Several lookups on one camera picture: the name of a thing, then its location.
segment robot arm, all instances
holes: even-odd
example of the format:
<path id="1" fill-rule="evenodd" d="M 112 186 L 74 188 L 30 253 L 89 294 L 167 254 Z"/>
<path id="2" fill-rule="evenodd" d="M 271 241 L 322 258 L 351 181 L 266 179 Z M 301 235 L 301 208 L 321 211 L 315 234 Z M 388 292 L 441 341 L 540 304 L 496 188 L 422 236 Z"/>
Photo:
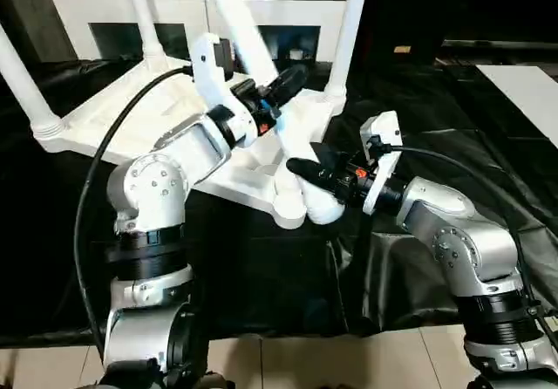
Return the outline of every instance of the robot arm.
<path id="1" fill-rule="evenodd" d="M 303 138 L 292 136 L 284 121 L 288 114 L 281 110 L 302 89 L 303 66 L 289 68 L 267 85 L 249 78 L 229 88 L 221 67 L 230 56 L 227 42 L 207 33 L 192 54 L 195 85 L 209 110 L 167 132 L 150 153 L 117 167 L 108 181 L 119 239 L 106 254 L 115 278 L 105 382 L 147 368 L 192 386 L 206 370 L 207 334 L 197 311 L 202 291 L 196 291 L 200 284 L 182 243 L 184 201 L 192 187 L 226 163 L 235 147 L 249 147 L 275 126 L 287 155 L 315 158 L 308 142 L 309 152 Z M 344 206 L 330 194 L 301 184 L 305 200 L 318 203 L 309 205 L 314 221 L 331 222 L 343 213 Z"/>
<path id="2" fill-rule="evenodd" d="M 399 152 L 377 158 L 374 150 L 401 144 L 395 112 L 369 119 L 361 138 L 364 167 L 341 156 L 328 166 L 289 160 L 288 168 L 368 215 L 374 209 L 394 215 L 398 226 L 432 252 L 466 330 L 466 355 L 481 373 L 471 388 L 558 385 L 556 353 L 524 297 L 509 232 L 453 188 L 420 177 L 408 184 L 391 177 Z"/>

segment black cable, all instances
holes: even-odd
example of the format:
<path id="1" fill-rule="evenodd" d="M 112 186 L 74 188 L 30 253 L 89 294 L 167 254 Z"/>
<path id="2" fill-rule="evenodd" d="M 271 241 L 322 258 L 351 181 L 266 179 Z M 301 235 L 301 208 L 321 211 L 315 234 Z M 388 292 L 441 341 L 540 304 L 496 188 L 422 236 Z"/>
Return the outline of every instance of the black cable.
<path id="1" fill-rule="evenodd" d="M 99 355 L 101 358 L 103 358 L 105 340 L 100 330 L 99 322 L 95 317 L 95 312 L 93 311 L 91 300 L 87 293 L 87 287 L 85 285 L 80 257 L 81 252 L 79 232 L 81 230 L 81 219 L 84 212 L 85 200 L 87 198 L 87 195 L 89 194 L 89 188 L 91 187 L 91 184 L 95 178 L 97 169 L 99 168 L 101 158 L 105 153 L 105 150 L 108 148 L 108 145 L 111 142 L 112 138 L 114 137 L 114 134 L 118 131 L 118 129 L 122 125 L 122 122 L 124 122 L 126 116 L 132 111 L 132 109 L 138 104 L 138 102 L 143 99 L 147 95 L 147 93 L 150 92 L 156 85 L 160 84 L 165 79 L 172 77 L 173 75 L 178 75 L 179 73 L 191 74 L 191 72 L 192 68 L 190 66 L 183 66 L 178 69 L 173 69 L 169 72 L 165 72 L 162 75 L 159 75 L 159 77 L 155 78 L 153 81 L 139 90 L 139 92 L 130 100 L 127 106 L 124 107 L 124 110 L 122 110 L 122 112 L 119 114 L 119 116 L 106 132 L 105 137 L 97 148 L 97 152 L 95 152 L 95 155 L 93 156 L 92 164 L 89 167 L 87 176 L 85 177 L 85 184 L 81 190 L 81 196 L 79 197 L 78 210 L 76 212 L 76 222 L 73 229 L 73 259 L 76 266 L 79 291 L 81 292 L 81 298 L 84 302 L 85 312 L 87 313 L 87 319 L 89 321 L 89 326 L 91 327 L 93 340 L 95 342 L 95 345 L 97 346 L 97 350 L 99 351 Z"/>
<path id="2" fill-rule="evenodd" d="M 523 252 L 523 246 L 521 245 L 521 239 L 517 232 L 517 228 L 512 224 L 509 216 L 507 215 L 507 211 L 504 209 L 504 206 L 500 204 L 504 202 L 503 199 L 500 197 L 498 193 L 494 192 L 494 185 L 493 183 L 488 180 L 488 178 L 478 173 L 477 171 L 471 169 L 467 165 L 450 158 L 449 156 L 439 154 L 437 152 L 429 151 L 427 149 L 421 149 L 418 147 L 402 147 L 402 146 L 387 146 L 386 149 L 389 149 L 390 152 L 410 152 L 414 154 L 423 154 L 433 158 L 437 158 L 439 160 L 443 160 L 444 162 L 451 164 L 466 173 L 468 173 L 471 177 L 473 177 L 484 189 L 487 191 L 488 195 L 491 195 L 494 199 L 494 203 L 496 204 L 496 208 L 499 210 L 504 223 L 507 225 L 507 229 L 509 231 L 510 236 L 514 240 L 515 247 L 517 248 L 517 262 L 518 262 L 518 270 L 520 271 L 521 280 L 523 282 L 523 288 L 525 289 L 525 293 L 527 296 L 527 300 L 529 302 L 530 307 L 535 308 L 535 314 L 533 315 L 539 325 L 541 326 L 544 333 L 547 335 L 548 339 L 552 346 L 558 351 L 558 338 L 556 335 L 550 330 L 550 327 L 547 324 L 547 321 L 544 318 L 543 312 L 538 305 L 539 302 L 536 300 L 533 292 L 533 286 L 531 285 L 531 281 L 527 275 L 527 262 L 525 260 L 525 253 Z"/>

